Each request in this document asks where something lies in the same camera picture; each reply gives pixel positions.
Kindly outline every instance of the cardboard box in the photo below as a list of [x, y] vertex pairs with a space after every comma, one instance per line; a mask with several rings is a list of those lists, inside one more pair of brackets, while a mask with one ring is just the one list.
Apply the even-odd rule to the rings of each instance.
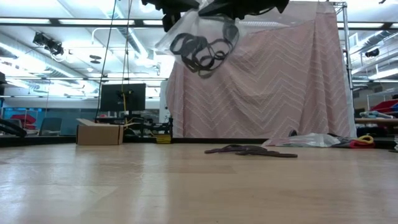
[[87, 119], [77, 119], [76, 144], [79, 146], [113, 146], [123, 143], [124, 126], [96, 124]]

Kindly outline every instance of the ceiling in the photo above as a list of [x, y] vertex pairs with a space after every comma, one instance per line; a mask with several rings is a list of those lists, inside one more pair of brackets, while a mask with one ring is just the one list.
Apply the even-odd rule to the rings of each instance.
[[[364, 22], [398, 22], [398, 0], [387, 0], [384, 4], [378, 4], [380, 0], [347, 0], [349, 21]], [[0, 17], [54, 17], [54, 18], [109, 18], [109, 10], [113, 8], [112, 0], [1, 0]], [[120, 19], [161, 19], [163, 14], [154, 9], [154, 6], [143, 6], [140, 0], [133, 0], [130, 16], [128, 16], [128, 0], [120, 0], [117, 3]], [[338, 15], [338, 21], [342, 21], [342, 13]], [[36, 32], [42, 32], [47, 37], [62, 42], [67, 57], [51, 58], [49, 52], [43, 48], [37, 48], [32, 43]], [[54, 64], [56, 71], [63, 67], [70, 69], [72, 77], [100, 77], [103, 69], [105, 54], [106, 63], [104, 73], [109, 77], [121, 77], [123, 70], [127, 73], [127, 65], [130, 77], [139, 78], [168, 78], [174, 64], [174, 59], [169, 55], [157, 55], [154, 52], [155, 44], [163, 38], [163, 28], [135, 28], [131, 29], [131, 35], [136, 38], [148, 57], [140, 57], [135, 48], [129, 44], [129, 60], [124, 65], [126, 36], [113, 29], [109, 39], [109, 50], [106, 52], [109, 29], [97, 29], [88, 27], [34, 27], [34, 26], [0, 26], [0, 35], [10, 37], [8, 46], [25, 52], [27, 57], [40, 57], [45, 63]], [[350, 35], [358, 33], [359, 40], [366, 39], [373, 33], [366, 31], [350, 31]], [[339, 32], [341, 42], [344, 42], [344, 32]], [[393, 45], [389, 45], [388, 52], [392, 52]], [[101, 57], [99, 64], [91, 63], [90, 55]], [[147, 96], [157, 97], [160, 93], [161, 80], [142, 80], [149, 86]], [[84, 88], [98, 86], [98, 81], [78, 82]], [[97, 95], [97, 91], [85, 91]]]

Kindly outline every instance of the plastic sheet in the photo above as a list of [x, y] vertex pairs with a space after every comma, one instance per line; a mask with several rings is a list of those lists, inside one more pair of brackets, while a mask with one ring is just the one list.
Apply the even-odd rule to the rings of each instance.
[[269, 139], [262, 144], [265, 146], [282, 146], [282, 147], [331, 147], [339, 144], [340, 141], [328, 134], [310, 133], [304, 136], [293, 136], [281, 139]]
[[[207, 5], [203, 2], [200, 9]], [[227, 17], [199, 17], [191, 10], [156, 45], [158, 51], [175, 56], [176, 62], [201, 78], [210, 78], [234, 50], [243, 33]]]

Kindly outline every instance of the pink curtain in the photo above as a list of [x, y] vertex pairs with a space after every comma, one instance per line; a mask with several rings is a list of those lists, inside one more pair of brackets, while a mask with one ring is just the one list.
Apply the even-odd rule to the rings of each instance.
[[349, 136], [334, 13], [243, 37], [211, 78], [175, 64], [167, 88], [176, 138]]

